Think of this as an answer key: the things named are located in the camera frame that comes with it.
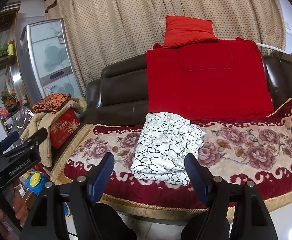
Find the person's left hand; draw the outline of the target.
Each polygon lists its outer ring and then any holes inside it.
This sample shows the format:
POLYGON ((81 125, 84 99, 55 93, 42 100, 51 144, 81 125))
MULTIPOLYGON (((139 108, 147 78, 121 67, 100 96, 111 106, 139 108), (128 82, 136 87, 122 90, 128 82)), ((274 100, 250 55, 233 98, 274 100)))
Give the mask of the person's left hand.
MULTIPOLYGON (((13 199, 13 210, 15 211, 15 216, 20 222, 21 227, 23 227, 28 217, 28 210, 25 202, 19 195, 19 192, 17 192, 17 195, 13 199)), ((3 217, 4 213, 0 209, 0 221, 3 217)))

